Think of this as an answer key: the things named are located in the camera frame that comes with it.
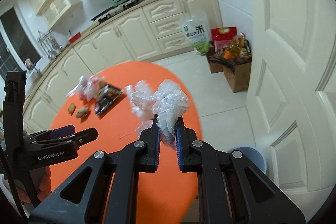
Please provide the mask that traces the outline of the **person left hand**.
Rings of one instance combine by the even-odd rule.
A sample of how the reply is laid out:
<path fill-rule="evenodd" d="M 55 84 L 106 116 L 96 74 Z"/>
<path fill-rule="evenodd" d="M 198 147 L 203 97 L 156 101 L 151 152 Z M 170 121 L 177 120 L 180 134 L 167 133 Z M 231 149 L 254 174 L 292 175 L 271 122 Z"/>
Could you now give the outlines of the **person left hand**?
<path fill-rule="evenodd" d="M 31 203 L 29 196 L 24 190 L 17 188 L 18 197 L 20 201 Z M 44 170 L 44 174 L 41 178 L 39 183 L 39 192 L 38 192 L 38 199 L 40 201 L 44 201 L 50 194 L 52 193 L 51 190 L 51 170 L 50 167 L 46 166 Z"/>

